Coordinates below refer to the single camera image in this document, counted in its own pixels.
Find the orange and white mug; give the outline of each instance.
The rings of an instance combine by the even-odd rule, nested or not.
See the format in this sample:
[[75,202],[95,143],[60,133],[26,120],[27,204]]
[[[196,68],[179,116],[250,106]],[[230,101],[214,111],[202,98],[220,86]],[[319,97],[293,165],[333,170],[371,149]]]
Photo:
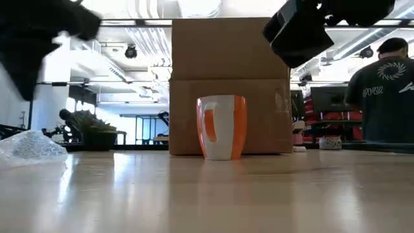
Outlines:
[[247,132],[246,99],[237,95],[199,98],[197,129],[205,159],[240,159]]

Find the computer monitor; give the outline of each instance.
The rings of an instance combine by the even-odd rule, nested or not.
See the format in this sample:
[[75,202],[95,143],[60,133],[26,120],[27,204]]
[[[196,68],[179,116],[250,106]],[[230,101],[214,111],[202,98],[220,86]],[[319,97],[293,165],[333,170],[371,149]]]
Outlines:
[[290,100],[292,102],[292,117],[296,120],[301,120],[305,117],[305,101],[302,91],[291,90]]
[[346,90],[346,86],[311,87],[310,96],[314,113],[352,111],[353,109],[343,102]]

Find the printed logo on shirt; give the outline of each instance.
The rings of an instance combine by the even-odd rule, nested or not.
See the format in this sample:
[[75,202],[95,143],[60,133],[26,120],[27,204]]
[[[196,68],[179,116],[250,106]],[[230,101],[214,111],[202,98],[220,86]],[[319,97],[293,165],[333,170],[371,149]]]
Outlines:
[[414,91],[414,83],[410,82],[403,90],[401,90],[399,93],[404,93],[406,91]]
[[382,87],[382,86],[380,86],[380,87],[365,88],[362,91],[362,96],[365,98],[367,96],[373,96],[373,95],[382,94],[382,91],[383,90],[384,90],[384,87]]
[[401,78],[406,72],[406,65],[401,62],[389,62],[385,65],[380,66],[378,69],[378,76],[383,80],[395,80]]

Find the table surface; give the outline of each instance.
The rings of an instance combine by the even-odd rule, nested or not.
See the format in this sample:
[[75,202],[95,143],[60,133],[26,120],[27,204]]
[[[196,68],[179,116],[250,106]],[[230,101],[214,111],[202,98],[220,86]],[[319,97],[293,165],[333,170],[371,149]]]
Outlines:
[[414,156],[75,153],[0,172],[0,232],[413,232]]

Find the plastic bag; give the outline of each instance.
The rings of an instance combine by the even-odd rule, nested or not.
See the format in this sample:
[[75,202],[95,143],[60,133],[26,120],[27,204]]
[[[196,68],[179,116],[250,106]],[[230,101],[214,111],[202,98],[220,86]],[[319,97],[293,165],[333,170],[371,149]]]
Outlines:
[[65,162],[67,151],[40,131],[24,131],[0,141],[0,170],[47,162]]

